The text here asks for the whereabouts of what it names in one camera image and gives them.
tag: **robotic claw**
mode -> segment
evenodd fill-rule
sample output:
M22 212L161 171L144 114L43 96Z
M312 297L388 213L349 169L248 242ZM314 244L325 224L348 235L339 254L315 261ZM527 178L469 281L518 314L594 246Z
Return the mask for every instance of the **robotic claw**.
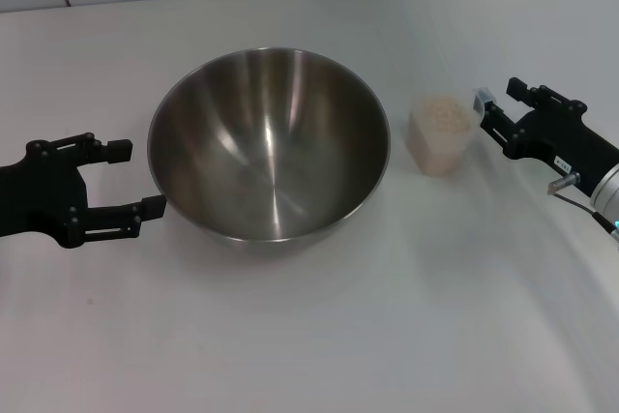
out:
M38 231L66 249L85 242L139 236L144 221L163 216L157 195L117 207L88 208L86 184L77 168L88 163L128 162L130 140L103 145L92 133L56 141L33 140L26 156L0 167L0 237Z
M494 100L484 102L481 127L508 159L537 159L562 177L548 185L555 195L585 211L619 242L619 150L582 123L587 105L545 86L527 88L513 77L507 95L533 108L514 123ZM590 210L558 194L575 186L591 198Z

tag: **metal bowl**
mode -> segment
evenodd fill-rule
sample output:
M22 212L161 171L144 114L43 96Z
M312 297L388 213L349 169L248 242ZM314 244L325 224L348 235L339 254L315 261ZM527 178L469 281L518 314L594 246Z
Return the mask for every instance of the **metal bowl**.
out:
M389 159L369 87L315 53L220 57L163 99L148 138L160 191L186 218L236 241L311 235L354 213Z

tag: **table surface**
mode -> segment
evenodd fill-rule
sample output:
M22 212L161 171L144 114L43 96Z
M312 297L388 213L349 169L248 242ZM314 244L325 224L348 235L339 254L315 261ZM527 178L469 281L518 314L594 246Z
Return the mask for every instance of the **table surface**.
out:
M171 208L139 239L66 251L0 241L3 411L613 412L619 255L555 176L482 134L452 176L403 145L428 92L518 76L589 104L616 145L619 0L156 0L0 15L0 165L93 132L133 160L82 169L91 205L157 193L163 95L227 52L312 50L384 104L393 151L368 204L322 242L256 257ZM579 192L574 196L586 201Z

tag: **plastic cup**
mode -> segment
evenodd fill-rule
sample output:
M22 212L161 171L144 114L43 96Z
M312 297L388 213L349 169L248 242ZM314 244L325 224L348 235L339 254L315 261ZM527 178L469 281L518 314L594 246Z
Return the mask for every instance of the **plastic cup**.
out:
M453 171L483 117L484 106L479 99L469 105L448 95L419 101L408 118L406 144L421 171L428 176Z

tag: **bowl rim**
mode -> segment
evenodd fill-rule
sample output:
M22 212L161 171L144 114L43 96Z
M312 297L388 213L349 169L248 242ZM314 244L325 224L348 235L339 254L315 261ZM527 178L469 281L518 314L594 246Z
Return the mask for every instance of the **bowl rim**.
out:
M159 113L162 111L163 108L163 103L165 103L165 101L167 101L167 98L174 92L176 91L176 89L178 87L181 86L181 84L183 84L185 81L187 81L191 76L193 76L194 74L202 71L204 68L208 67L209 65L218 62L220 60L223 60L225 58L229 58L229 57L233 57L235 55L241 55L241 54L245 54L248 52L256 52L259 50L277 50L277 51L286 51L286 52L292 52L292 53L302 53L302 54L307 54L307 55L312 55L315 57L319 57L322 58L324 60L327 60L329 62L332 62L333 64L343 68L345 71L347 71L348 73L350 73L352 76L354 76L361 85L363 85L368 91L369 93L374 97L374 100L376 101L376 103L378 104L378 109L380 110L380 114L382 116L382 123L385 129L385 134L387 137L387 153L385 154L385 161L383 163L383 168L380 172L380 175L378 176L378 179L376 180L376 182L374 183L373 188L368 192L368 194L359 202L359 204L353 208L350 212L348 212L346 215L344 215L343 217L329 223L326 224L324 226L321 227L317 227L314 230L310 231L310 232L306 232L303 234L298 234L298 235L294 235L294 236L290 236L290 237L282 237L282 238L278 238L278 239L251 239L251 238L243 238L243 237L235 237L235 236L230 236L228 234L226 234L225 232L222 232L216 228L204 225L196 220L194 220L193 218L190 218L188 215L185 214L185 212L183 211L182 208L180 208L178 205L176 205L176 203L168 197L168 195L163 191L162 187L160 186L160 183L157 179L157 176L155 175L155 171L153 169L153 163L152 163L152 157L151 157L151 139L153 137L153 126L155 125L155 121L157 120L157 117L159 115ZM358 212L361 207L363 207L366 202L368 202L369 198L376 192L376 190L378 189L378 186L380 186L380 183L383 180L383 177L385 176L385 172L387 171L387 166L389 164L389 159L391 157L391 129L389 127L389 120L387 119L387 114L385 113L385 108L383 107L382 102L378 99L378 96L376 96L376 94L374 93L374 91L372 91L372 89L368 86L368 84L363 81L358 74L356 74L355 72L353 72L352 70L350 70L348 67L345 67L343 64L341 64L340 62L337 62L336 60L333 60L332 58L326 57L324 55L321 55L319 53L315 53L315 52L311 52L309 50L303 50L301 48L294 48L294 47L277 47L277 46L268 46L268 47L254 47L254 48L246 48L243 50L237 50L235 52L230 52L230 53L226 53L224 55L221 55L217 58L214 58L213 60L209 60L206 63L203 63L202 65L196 67L195 69L193 69L192 71L190 71L189 73L185 74L176 84L174 84L174 86L172 86L172 88L167 91L167 93L165 94L165 96L163 97L162 101L159 103L157 109L155 110L155 113L153 114L153 118L151 119L151 124L149 126L148 129L148 138L146 141L146 152L147 152L147 159L148 159L148 167L149 170L151 172L151 177L153 178L153 181L155 182L155 185L157 186L157 189L159 190L159 192L163 195L165 195L165 198L167 198L167 201L170 205L172 205L172 207L174 208L174 210L176 210L183 218L185 218L186 220L188 220L189 222L191 222L192 224L198 226L200 229L204 229L207 232L209 232L210 234L214 234L216 236L219 236L223 239L227 239L229 241L232 241L234 243L239 243L239 244L275 244L275 243L285 243L285 242L292 242L292 241L298 241L298 240L302 240L302 239L308 239L310 237L313 236L318 236L328 230L334 229L336 227L338 227L339 225L341 225L344 221L348 220L350 217L352 217L356 212Z

